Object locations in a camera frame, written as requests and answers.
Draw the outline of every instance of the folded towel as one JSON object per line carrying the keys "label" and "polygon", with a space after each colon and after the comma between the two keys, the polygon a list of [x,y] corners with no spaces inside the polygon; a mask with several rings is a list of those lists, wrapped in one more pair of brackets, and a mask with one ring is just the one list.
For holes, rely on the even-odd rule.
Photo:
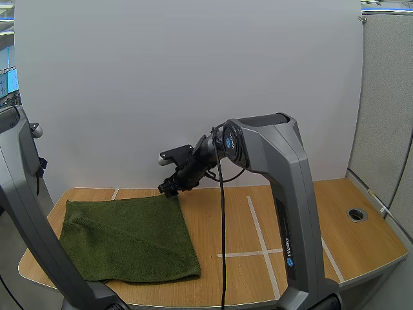
{"label": "folded towel", "polygon": [[67,201],[60,241],[88,281],[165,282],[201,274],[177,197]]}

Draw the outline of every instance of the wooden table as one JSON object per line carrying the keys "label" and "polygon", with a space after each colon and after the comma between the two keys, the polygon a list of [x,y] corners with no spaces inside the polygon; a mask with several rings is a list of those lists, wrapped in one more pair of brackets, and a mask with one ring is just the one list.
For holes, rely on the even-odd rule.
{"label": "wooden table", "polygon": [[[323,239],[325,276],[338,282],[342,290],[378,277],[407,255],[406,248],[387,222],[349,179],[317,181],[314,188]],[[158,194],[155,189],[70,189],[63,194],[48,219],[56,235],[60,236],[67,200],[98,202]],[[225,198],[227,304],[278,299],[287,288],[287,278],[270,187],[226,188]],[[201,277],[154,285],[109,281],[108,286],[125,302],[170,307],[220,305],[222,256],[219,189],[182,192],[179,202],[201,264]],[[346,211],[354,207],[367,211],[368,220],[352,222]],[[264,239],[263,246],[259,236]],[[29,280],[54,288],[30,251],[23,256],[19,272]]]}

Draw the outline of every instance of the gray robot arm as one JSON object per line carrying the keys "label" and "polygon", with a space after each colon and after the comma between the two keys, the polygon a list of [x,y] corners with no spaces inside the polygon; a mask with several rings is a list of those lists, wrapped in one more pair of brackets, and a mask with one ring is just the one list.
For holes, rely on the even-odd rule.
{"label": "gray robot arm", "polygon": [[277,306],[308,309],[337,294],[338,284],[324,275],[316,197],[296,120],[285,114],[230,119],[223,144],[233,163],[270,182],[288,280]]}
{"label": "gray robot arm", "polygon": [[[185,145],[160,154],[175,173],[158,187],[166,196],[199,185],[217,158],[217,130],[192,150]],[[230,119],[216,136],[219,157],[262,174],[271,185],[283,244],[288,288],[277,307],[286,310],[340,309],[338,284],[324,276],[316,197],[297,122],[286,114]]]}
{"label": "gray robot arm", "polygon": [[34,181],[41,166],[33,140],[39,131],[30,129],[21,107],[0,109],[0,124],[0,205],[13,219],[34,258],[65,297],[63,309],[129,309],[104,284],[82,279],[41,212]]}

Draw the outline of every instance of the white wall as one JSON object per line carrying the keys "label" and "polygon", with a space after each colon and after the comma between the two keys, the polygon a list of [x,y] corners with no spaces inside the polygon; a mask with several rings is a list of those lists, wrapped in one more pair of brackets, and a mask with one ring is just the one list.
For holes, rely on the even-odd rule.
{"label": "white wall", "polygon": [[[157,187],[173,171],[157,165],[161,151],[228,118],[281,111],[298,120],[313,178],[343,177],[359,11],[358,0],[20,0],[21,97],[45,131],[37,146],[54,201],[70,187]],[[246,174],[233,185],[264,182]]]}

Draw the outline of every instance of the cable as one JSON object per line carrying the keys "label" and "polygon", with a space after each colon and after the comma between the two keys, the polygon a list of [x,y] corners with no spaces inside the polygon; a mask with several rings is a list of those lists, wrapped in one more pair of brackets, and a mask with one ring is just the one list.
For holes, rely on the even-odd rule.
{"label": "cable", "polygon": [[222,127],[222,124],[214,129],[214,137],[212,142],[215,148],[215,155],[217,158],[218,175],[219,175],[219,188],[221,189],[221,210],[222,210],[222,220],[221,220],[221,230],[222,230],[222,275],[223,275],[223,285],[222,285],[222,299],[221,299],[221,309],[225,308],[225,293],[227,291],[227,262],[225,254],[225,195],[224,195],[224,182],[222,178],[221,162],[219,160],[218,147],[216,141],[216,133],[218,128]]}
{"label": "cable", "polygon": [[406,229],[403,228],[403,226],[400,224],[398,219],[395,218],[394,215],[390,212],[388,207],[386,207],[385,204],[383,202],[381,202],[381,200],[376,196],[376,194],[374,194],[374,192],[371,189],[367,189],[367,192],[371,195],[371,197],[373,197],[379,203],[382,210],[386,211],[386,213],[394,220],[394,223],[396,223],[396,225],[401,229],[401,231],[403,231],[403,234],[405,234],[405,236],[409,240],[409,242],[411,244],[413,244],[413,238],[411,237],[411,235],[409,235],[409,233],[406,231]]}
{"label": "cable", "polygon": [[1,283],[4,285],[7,293],[10,295],[10,297],[13,298],[14,302],[20,307],[20,309],[21,309],[21,310],[25,310],[25,309],[21,306],[21,304],[19,304],[19,302],[14,298],[12,292],[9,291],[7,285],[6,285],[5,282],[3,281],[3,278],[1,278],[1,274],[0,274],[0,281],[1,281]]}
{"label": "cable", "polygon": [[[244,173],[244,171],[245,171],[245,169],[241,170],[236,176],[233,176],[232,178],[227,179],[227,180],[223,180],[223,183],[234,181],[236,178],[238,178],[240,175],[242,175],[242,173]],[[211,180],[214,180],[215,182],[220,182],[218,179],[216,179],[216,174],[213,173],[213,172],[207,171],[205,173],[205,176],[207,178],[210,178]]]}
{"label": "cable", "polygon": [[39,195],[40,193],[40,177],[39,177],[39,173],[36,173],[36,194]]}
{"label": "cable", "polygon": [[356,173],[354,173],[353,170],[351,170],[350,168],[347,168],[347,170],[351,172],[351,174],[362,184],[362,186],[364,186],[364,188],[366,188],[367,192],[371,195],[371,197],[373,197],[377,201],[377,203],[381,206],[382,210],[386,211],[386,215],[388,214],[394,220],[394,223],[396,223],[396,225],[401,229],[403,234],[405,234],[409,242],[413,244],[413,238],[411,237],[411,235],[406,231],[406,229],[403,228],[398,219],[394,217],[394,215],[390,212],[388,207],[386,207],[386,205],[380,200],[380,198],[378,198],[376,194],[374,194],[373,190],[370,187],[368,187],[367,184],[364,183],[363,180],[360,179],[360,177]]}

